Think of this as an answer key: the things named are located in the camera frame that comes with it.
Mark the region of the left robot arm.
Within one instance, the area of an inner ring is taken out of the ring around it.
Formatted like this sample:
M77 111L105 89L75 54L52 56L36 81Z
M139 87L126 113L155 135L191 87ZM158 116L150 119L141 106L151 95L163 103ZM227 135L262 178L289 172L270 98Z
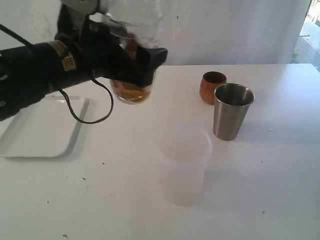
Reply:
M110 27L90 16L105 14L105 0L63 0L53 41L32 44L5 26L1 31L21 43L0 52L0 118L6 120L47 94L98 78L148 87L166 61L166 48L137 47L132 59Z

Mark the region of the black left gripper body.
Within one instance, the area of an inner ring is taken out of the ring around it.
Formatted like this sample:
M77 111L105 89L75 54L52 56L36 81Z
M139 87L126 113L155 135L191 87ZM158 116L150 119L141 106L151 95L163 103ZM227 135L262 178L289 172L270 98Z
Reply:
M110 27L91 20L92 15L77 12L64 4L60 6L56 40L66 45L62 56L79 55L93 78L106 77L135 84L139 77L137 62L116 42Z

